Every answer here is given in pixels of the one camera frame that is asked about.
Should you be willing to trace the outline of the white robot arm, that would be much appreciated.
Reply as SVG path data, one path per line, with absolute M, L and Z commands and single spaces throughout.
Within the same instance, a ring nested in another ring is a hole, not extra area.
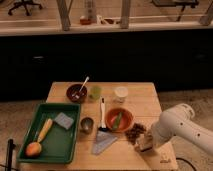
M 213 131 L 192 121 L 195 112 L 185 103 L 164 110 L 159 119 L 138 140 L 141 152 L 157 149 L 179 136 L 213 156 Z

